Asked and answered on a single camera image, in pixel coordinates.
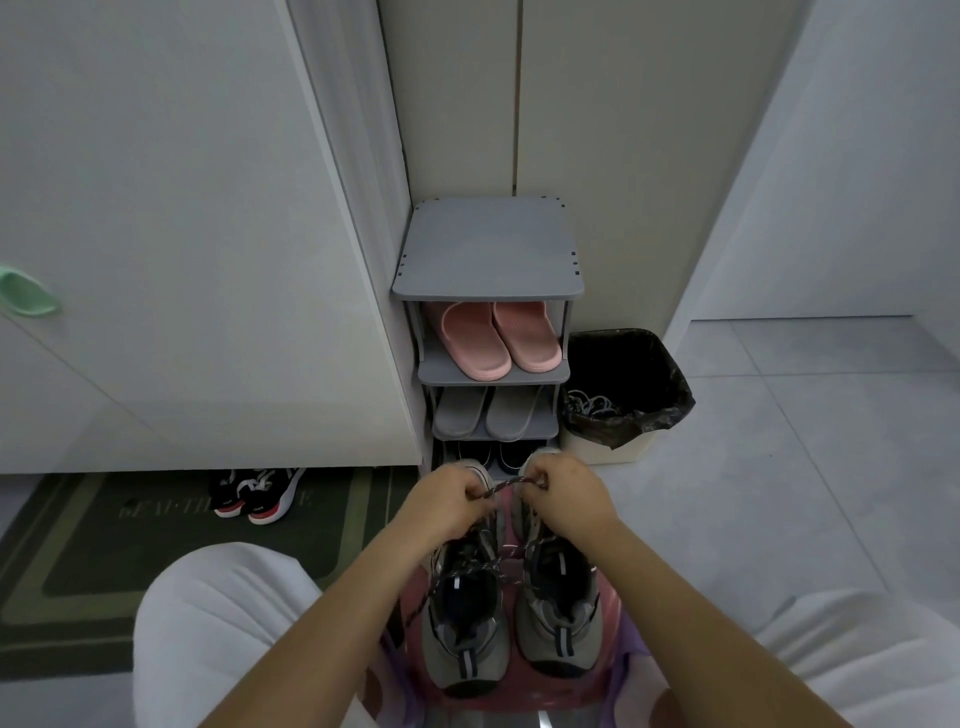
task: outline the shoe rack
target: shoe rack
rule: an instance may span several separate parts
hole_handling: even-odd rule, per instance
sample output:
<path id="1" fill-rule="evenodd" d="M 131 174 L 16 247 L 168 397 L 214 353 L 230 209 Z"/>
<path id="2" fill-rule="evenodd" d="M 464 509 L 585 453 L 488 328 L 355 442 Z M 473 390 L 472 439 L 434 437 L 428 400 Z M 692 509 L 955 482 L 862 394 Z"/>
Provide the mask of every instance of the shoe rack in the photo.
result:
<path id="1" fill-rule="evenodd" d="M 430 402 L 434 437 L 493 440 L 485 426 L 493 387 L 535 387 L 537 403 L 521 440 L 551 440 L 558 434 L 557 399 L 570 377 L 566 361 L 574 299 L 584 293 L 573 227 L 557 197 L 451 197 L 414 208 L 394 277 L 417 341 L 417 377 Z M 420 305 L 430 301 L 546 301 L 559 333 L 563 360 L 549 372 L 525 372 L 516 364 L 501 379 L 479 382 L 451 358 Z M 434 413 L 444 407 L 444 390 L 488 388 L 483 412 L 467 436 L 448 437 L 436 428 Z M 447 406 L 454 399 L 447 400 Z M 522 425 L 529 409 L 517 411 Z M 456 448 L 444 447 L 444 461 Z"/>

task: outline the white cabinet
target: white cabinet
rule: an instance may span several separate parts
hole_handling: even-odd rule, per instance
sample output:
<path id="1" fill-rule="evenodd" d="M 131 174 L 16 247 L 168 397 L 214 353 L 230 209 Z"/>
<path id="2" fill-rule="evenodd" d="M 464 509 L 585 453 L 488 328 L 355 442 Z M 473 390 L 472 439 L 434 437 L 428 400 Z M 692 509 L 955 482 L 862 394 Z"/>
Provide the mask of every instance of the white cabinet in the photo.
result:
<path id="1" fill-rule="evenodd" d="M 157 468 L 166 444 L 0 316 L 0 465 L 6 473 Z"/>
<path id="2" fill-rule="evenodd" d="M 0 66 L 0 263 L 63 304 L 21 325 L 166 467 L 421 461 L 285 4 L 5 3 Z"/>

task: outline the black sneaker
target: black sneaker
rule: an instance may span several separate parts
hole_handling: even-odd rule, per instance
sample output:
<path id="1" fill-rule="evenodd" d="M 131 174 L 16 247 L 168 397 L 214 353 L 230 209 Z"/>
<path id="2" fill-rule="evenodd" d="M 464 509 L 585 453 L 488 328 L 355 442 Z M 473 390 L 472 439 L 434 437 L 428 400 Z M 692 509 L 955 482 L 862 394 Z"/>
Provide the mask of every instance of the black sneaker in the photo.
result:
<path id="1" fill-rule="evenodd" d="M 546 440 L 516 440 L 512 443 L 497 443 L 496 455 L 503 472 L 516 475 L 527 459 L 546 445 Z"/>
<path id="2" fill-rule="evenodd" d="M 475 470 L 484 485 L 492 488 L 490 475 L 480 463 L 464 460 L 459 464 Z M 427 601 L 420 623 L 423 662 L 433 684 L 450 697 L 487 694 L 507 672 L 510 627 L 496 576 L 481 570 L 444 578 L 492 562 L 503 540 L 502 531 L 501 517 L 491 514 L 462 539 L 443 544 L 429 557 L 431 583 L 443 581 Z"/>
<path id="3" fill-rule="evenodd" d="M 460 440 L 457 459 L 476 460 L 484 468 L 489 468 L 493 464 L 493 445 L 490 440 Z"/>
<path id="4" fill-rule="evenodd" d="M 241 483 L 256 477 L 256 471 L 210 471 L 210 510 L 222 519 L 231 519 L 244 512 L 246 505 L 238 490 Z"/>
<path id="5" fill-rule="evenodd" d="M 244 513 L 250 523 L 266 525 L 283 518 L 305 472 L 306 468 L 270 468 L 254 471 L 255 477 L 240 483 L 238 495 L 246 501 Z"/>
<path id="6" fill-rule="evenodd" d="M 541 452 L 559 452 L 543 448 Z M 526 473 L 528 465 L 521 468 Z M 537 671 L 575 678 L 596 665 L 603 642 L 603 613 L 596 568 L 567 539 L 555 535 L 514 492 L 514 533 L 525 545 L 522 593 L 514 610 L 516 646 Z"/>

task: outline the green handle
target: green handle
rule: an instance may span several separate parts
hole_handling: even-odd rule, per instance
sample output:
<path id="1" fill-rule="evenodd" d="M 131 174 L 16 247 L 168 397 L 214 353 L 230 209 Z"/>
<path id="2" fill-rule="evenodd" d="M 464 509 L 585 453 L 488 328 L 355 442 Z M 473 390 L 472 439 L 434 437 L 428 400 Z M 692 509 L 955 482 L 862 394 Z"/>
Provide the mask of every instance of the green handle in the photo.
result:
<path id="1" fill-rule="evenodd" d="M 60 302 L 43 284 L 6 265 L 0 265 L 0 306 L 17 316 L 49 316 Z"/>

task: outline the gray sneaker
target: gray sneaker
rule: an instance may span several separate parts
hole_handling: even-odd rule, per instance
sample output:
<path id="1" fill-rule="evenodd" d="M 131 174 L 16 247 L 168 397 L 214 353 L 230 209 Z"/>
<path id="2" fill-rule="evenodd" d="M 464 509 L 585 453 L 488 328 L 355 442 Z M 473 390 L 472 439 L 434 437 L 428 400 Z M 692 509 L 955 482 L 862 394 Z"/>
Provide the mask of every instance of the gray sneaker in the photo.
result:
<path id="1" fill-rule="evenodd" d="M 458 463 L 477 472 L 488 489 L 486 469 L 475 460 Z M 471 566 L 488 564 L 503 541 L 498 512 L 470 528 L 462 539 L 449 541 L 430 557 L 431 583 L 440 588 L 427 602 L 420 622 L 423 661 L 434 685 L 450 697 L 471 698 L 492 691 L 510 661 L 510 629 L 503 610 L 500 583 L 490 571 L 444 578 Z"/>
<path id="2" fill-rule="evenodd" d="M 523 466 L 545 452 L 534 452 Z M 570 541 L 556 536 L 520 497 L 512 501 L 514 532 L 526 545 L 523 590 L 516 599 L 514 625 L 520 653 L 551 677 L 580 677 L 596 664 L 603 641 L 603 613 L 596 567 Z M 554 538 L 538 545 L 536 541 Z"/>

